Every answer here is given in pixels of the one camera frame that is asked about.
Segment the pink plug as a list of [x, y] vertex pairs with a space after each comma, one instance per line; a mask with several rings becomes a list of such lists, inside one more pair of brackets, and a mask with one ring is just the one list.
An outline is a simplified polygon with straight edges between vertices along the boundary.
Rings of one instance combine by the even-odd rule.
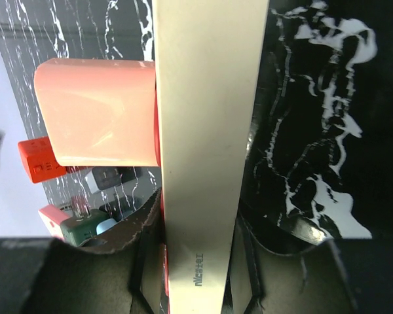
[[160, 165], [154, 62], [52, 58], [34, 88], [60, 165]]

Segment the pink triangular socket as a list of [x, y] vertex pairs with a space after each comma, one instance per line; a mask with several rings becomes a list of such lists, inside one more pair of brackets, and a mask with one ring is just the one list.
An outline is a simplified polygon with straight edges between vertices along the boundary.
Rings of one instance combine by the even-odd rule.
[[71, 216], [54, 205], [45, 206], [38, 210], [38, 214], [51, 236], [63, 240], [61, 223], [71, 218]]

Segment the grey plug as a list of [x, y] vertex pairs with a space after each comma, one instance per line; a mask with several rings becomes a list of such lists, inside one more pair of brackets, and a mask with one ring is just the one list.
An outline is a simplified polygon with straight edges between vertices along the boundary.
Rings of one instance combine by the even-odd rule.
[[92, 167], [84, 176], [91, 194], [127, 183], [141, 173], [138, 167]]

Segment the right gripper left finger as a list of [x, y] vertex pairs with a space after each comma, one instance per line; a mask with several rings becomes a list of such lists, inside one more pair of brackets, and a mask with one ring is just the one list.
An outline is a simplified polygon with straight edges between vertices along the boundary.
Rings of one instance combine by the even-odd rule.
[[0, 238], [0, 313], [158, 313], [164, 248], [161, 193], [74, 247]]

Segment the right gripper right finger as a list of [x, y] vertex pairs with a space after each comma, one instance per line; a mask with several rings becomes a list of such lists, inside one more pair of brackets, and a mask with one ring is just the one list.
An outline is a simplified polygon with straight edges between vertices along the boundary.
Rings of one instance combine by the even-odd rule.
[[278, 254], [239, 217], [221, 311], [393, 313], [393, 241], [327, 240]]

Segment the dark green plug adapter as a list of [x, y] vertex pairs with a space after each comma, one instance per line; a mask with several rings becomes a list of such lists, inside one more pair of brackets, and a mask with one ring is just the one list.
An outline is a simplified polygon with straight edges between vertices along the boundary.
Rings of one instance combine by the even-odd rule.
[[98, 209], [91, 209], [90, 214], [83, 218], [74, 216], [66, 219], [60, 224], [63, 238], [66, 243], [78, 247], [87, 239], [96, 236], [97, 225], [108, 218], [107, 213]]

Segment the wooden socket strip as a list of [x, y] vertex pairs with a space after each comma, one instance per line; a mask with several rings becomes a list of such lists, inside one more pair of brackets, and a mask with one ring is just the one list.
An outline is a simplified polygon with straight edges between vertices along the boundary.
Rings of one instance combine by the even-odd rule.
[[267, 1], [155, 1], [171, 313], [220, 313]]

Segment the red cube socket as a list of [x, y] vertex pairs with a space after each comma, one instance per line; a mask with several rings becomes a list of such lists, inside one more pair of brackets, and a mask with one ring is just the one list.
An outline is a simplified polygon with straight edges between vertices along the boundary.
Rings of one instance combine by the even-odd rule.
[[48, 137], [20, 141], [18, 150], [22, 165], [34, 184], [55, 179], [67, 173], [66, 168], [56, 161]]

